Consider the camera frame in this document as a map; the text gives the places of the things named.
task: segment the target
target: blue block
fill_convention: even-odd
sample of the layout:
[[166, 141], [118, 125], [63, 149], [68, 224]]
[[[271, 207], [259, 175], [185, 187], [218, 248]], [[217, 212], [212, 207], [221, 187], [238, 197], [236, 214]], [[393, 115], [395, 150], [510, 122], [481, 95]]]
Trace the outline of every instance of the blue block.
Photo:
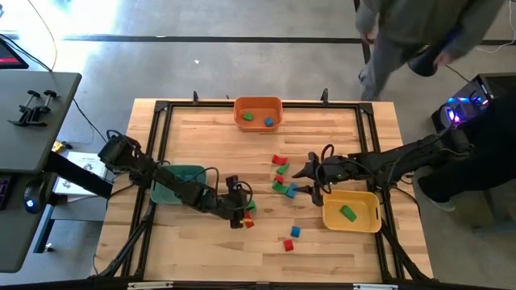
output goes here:
[[299, 234], [301, 233], [301, 228], [299, 226], [292, 226], [292, 231], [290, 235], [295, 238], [299, 238]]
[[265, 118], [264, 121], [265, 121], [265, 125], [266, 126], [273, 126], [274, 125], [274, 121], [271, 118], [269, 118], [269, 117]]
[[289, 190], [287, 190], [287, 197], [294, 198], [294, 197], [296, 196], [295, 188], [296, 188], [297, 186], [298, 186], [298, 185], [297, 185], [297, 184], [295, 184], [295, 183], [290, 184], [290, 186], [289, 186]]

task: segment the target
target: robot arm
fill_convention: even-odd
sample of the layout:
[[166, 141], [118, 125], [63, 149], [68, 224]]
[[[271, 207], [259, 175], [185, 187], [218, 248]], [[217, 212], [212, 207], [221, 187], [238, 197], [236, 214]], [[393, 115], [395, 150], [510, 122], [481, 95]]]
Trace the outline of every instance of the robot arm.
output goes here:
[[[327, 149], [331, 149], [331, 154], [325, 158]], [[466, 158], [471, 149], [464, 132], [457, 129], [445, 130], [441, 135], [428, 135], [419, 141], [381, 153], [356, 153], [346, 157], [333, 155], [333, 145], [327, 145], [322, 151], [320, 161], [315, 153], [310, 152], [309, 161], [293, 178], [308, 177], [313, 180], [313, 187], [305, 186], [296, 190], [309, 193], [312, 202], [322, 206], [320, 191], [331, 193], [330, 184], [370, 179], [376, 186], [390, 187], [404, 174], [423, 166]]]
[[[184, 205], [203, 213], [212, 213], [229, 220], [231, 228], [240, 228], [247, 207], [247, 195], [252, 198], [252, 190], [237, 176], [226, 178], [229, 190], [227, 195], [219, 196], [215, 188], [191, 180], [182, 180], [169, 170], [159, 166], [151, 156], [143, 154], [139, 143], [126, 135], [116, 132], [109, 137], [107, 144], [98, 153], [100, 160], [111, 171], [129, 172], [129, 179], [146, 189], [152, 181], [161, 183], [176, 194]], [[242, 187], [246, 184], [249, 190]]]

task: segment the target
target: green bin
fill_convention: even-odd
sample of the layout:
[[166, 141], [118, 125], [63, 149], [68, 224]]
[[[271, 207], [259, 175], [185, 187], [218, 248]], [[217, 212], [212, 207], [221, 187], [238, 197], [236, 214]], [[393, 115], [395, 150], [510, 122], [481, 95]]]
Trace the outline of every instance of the green bin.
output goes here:
[[[165, 165], [173, 174], [179, 176], [182, 180], [189, 180], [194, 175], [204, 170], [203, 166], [198, 165]], [[195, 181], [206, 183], [206, 172], [195, 177]], [[181, 201], [176, 197], [174, 191], [164, 187], [162, 184], [153, 181], [151, 186], [151, 199], [159, 205], [180, 205]]]

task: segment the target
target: wooden tabletop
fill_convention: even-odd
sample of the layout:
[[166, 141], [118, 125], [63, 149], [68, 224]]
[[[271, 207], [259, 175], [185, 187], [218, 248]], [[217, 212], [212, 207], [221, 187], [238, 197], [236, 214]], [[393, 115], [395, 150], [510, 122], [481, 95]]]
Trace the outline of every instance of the wooden tabletop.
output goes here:
[[[127, 135], [145, 150], [156, 99], [136, 99]], [[394, 105], [373, 103], [381, 150], [402, 145]], [[276, 193], [271, 185], [277, 166], [273, 154], [287, 156], [290, 168], [285, 183], [306, 162], [307, 153], [320, 154], [328, 143], [335, 154], [360, 151], [355, 113], [339, 109], [285, 109], [284, 122], [273, 133], [243, 133], [233, 120], [232, 108], [176, 108], [165, 159], [172, 164], [198, 164], [220, 171], [219, 192], [226, 192], [225, 178], [238, 175], [253, 188], [257, 211], [255, 226], [233, 230], [229, 222], [182, 205], [158, 205], [148, 251], [146, 280], [230, 280], [276, 282], [380, 282], [373, 234], [331, 231], [321, 219], [322, 208], [310, 196], [299, 193], [293, 200]], [[155, 157], [164, 115], [156, 135]], [[208, 172], [214, 185], [214, 173]], [[114, 190], [128, 184], [119, 180]], [[308, 179], [295, 180], [298, 185]], [[399, 184], [412, 193], [411, 186]], [[362, 181], [347, 181], [334, 189], [365, 191]], [[95, 264], [99, 271], [119, 252], [127, 239], [136, 188], [111, 198], [98, 243]], [[409, 198], [392, 191], [391, 203], [401, 245], [421, 271], [432, 276], [418, 209]], [[292, 226], [301, 236], [294, 250], [285, 252], [283, 240]], [[385, 242], [389, 269], [392, 255]], [[139, 250], [133, 256], [136, 265]]]

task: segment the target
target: concrete floor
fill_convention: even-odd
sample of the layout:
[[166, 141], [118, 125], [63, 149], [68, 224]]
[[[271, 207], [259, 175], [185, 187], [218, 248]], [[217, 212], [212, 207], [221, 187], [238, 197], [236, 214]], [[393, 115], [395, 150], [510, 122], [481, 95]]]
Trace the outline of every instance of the concrete floor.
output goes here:
[[[33, 1], [56, 36], [357, 37], [352, 1]], [[31, 8], [16, 0], [0, 2], [6, 11], [0, 19], [0, 31], [20, 31], [19, 43], [45, 63], [52, 63], [52, 44], [39, 20], [28, 17], [34, 16]], [[507, 13], [505, 6], [486, 39], [511, 37]], [[191, 97], [194, 90], [201, 98], [273, 95], [316, 99], [328, 88], [333, 100], [357, 100], [356, 75], [364, 65], [358, 44], [60, 41], [58, 48], [56, 71], [82, 74], [76, 99], [101, 131], [125, 131], [137, 97]], [[453, 67], [467, 78], [482, 72], [515, 72], [516, 47], [494, 54], [473, 51]], [[31, 69], [41, 68], [31, 63]], [[382, 97], [395, 102], [402, 137], [408, 143], [431, 133], [428, 117], [463, 85], [461, 78], [445, 68], [432, 78], [422, 78], [405, 66], [393, 74]], [[85, 143], [76, 146], [80, 151], [96, 152], [102, 147], [98, 136], [89, 143], [89, 127], [75, 108], [69, 111], [59, 137]], [[508, 184], [498, 191], [511, 189], [514, 186]], [[417, 195], [436, 278], [516, 288], [516, 234], [487, 238], [472, 234], [472, 226], [489, 223], [477, 193], [460, 195], [453, 214], [438, 211], [420, 193]], [[29, 254], [19, 273], [0, 275], [0, 284], [86, 277], [100, 229], [98, 222], [57, 222], [50, 237], [56, 252]]]

